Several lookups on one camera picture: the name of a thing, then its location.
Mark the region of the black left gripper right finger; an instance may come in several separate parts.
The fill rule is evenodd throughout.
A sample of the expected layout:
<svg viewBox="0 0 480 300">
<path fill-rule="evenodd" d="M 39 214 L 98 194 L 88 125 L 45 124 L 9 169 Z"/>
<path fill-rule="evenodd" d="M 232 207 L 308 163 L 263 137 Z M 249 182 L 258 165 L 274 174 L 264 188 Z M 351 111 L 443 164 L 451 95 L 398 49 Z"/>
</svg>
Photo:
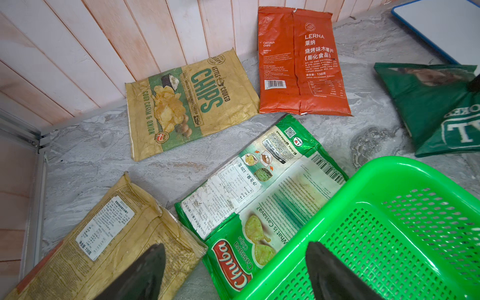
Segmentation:
<svg viewBox="0 0 480 300">
<path fill-rule="evenodd" d="M 382 298 L 320 242 L 308 244 L 306 266 L 314 297 L 317 300 L 380 300 Z"/>
</svg>

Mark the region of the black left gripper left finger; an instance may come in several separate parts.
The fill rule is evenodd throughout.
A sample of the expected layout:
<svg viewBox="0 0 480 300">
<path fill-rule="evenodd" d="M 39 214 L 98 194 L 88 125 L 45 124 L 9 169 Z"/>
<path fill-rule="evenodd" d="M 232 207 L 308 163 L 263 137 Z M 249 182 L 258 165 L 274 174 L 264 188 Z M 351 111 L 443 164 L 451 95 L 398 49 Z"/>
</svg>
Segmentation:
<svg viewBox="0 0 480 300">
<path fill-rule="evenodd" d="M 164 244 L 154 244 L 95 300 L 157 300 L 166 267 Z"/>
</svg>

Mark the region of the brown paper chips bag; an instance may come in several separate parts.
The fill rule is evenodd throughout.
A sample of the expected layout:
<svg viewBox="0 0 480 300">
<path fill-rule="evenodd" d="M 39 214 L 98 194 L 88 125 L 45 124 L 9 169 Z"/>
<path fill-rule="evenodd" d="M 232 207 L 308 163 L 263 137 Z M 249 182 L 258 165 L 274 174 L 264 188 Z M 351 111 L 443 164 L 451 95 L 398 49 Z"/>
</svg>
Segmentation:
<svg viewBox="0 0 480 300">
<path fill-rule="evenodd" d="M 206 254 L 206 245 L 128 173 L 7 295 L 10 300 L 92 300 L 155 248 L 164 265 L 145 264 L 136 286 L 173 299 Z"/>
</svg>

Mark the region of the light green Chuba chips bag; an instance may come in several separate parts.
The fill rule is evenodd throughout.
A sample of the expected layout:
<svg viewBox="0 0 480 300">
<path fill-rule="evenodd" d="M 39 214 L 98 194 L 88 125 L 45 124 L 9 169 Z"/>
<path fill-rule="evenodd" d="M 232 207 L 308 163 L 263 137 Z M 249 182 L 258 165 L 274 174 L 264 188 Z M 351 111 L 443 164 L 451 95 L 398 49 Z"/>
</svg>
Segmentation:
<svg viewBox="0 0 480 300">
<path fill-rule="evenodd" d="M 207 246 L 203 262 L 231 300 L 348 180 L 315 137 L 287 115 L 177 203 Z"/>
</svg>

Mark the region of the yellow kettle chips bag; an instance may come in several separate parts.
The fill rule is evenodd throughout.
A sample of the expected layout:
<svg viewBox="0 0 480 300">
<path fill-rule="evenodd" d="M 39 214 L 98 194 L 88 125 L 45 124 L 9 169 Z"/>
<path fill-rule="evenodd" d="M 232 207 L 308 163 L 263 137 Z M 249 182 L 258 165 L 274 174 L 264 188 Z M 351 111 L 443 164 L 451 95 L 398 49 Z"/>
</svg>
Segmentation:
<svg viewBox="0 0 480 300">
<path fill-rule="evenodd" d="M 258 115 L 234 49 L 126 85 L 131 157 L 142 161 Z"/>
</svg>

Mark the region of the dark green Real chips bag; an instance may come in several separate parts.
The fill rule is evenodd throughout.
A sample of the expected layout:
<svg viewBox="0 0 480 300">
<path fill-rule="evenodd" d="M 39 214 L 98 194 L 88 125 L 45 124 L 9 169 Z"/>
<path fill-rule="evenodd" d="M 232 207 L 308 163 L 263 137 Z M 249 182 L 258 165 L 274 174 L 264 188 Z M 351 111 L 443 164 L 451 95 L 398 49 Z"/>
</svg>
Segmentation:
<svg viewBox="0 0 480 300">
<path fill-rule="evenodd" d="M 480 78 L 475 65 L 377 62 L 418 158 L 480 150 Z"/>
</svg>

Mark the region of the red cassava chips bag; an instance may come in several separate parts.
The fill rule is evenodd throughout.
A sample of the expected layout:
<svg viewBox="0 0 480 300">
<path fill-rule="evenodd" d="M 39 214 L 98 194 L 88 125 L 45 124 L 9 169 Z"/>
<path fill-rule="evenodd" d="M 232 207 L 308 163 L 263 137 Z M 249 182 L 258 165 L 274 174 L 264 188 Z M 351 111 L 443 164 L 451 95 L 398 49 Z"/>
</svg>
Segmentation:
<svg viewBox="0 0 480 300">
<path fill-rule="evenodd" d="M 258 9 L 260 113 L 351 116 L 332 14 Z"/>
</svg>

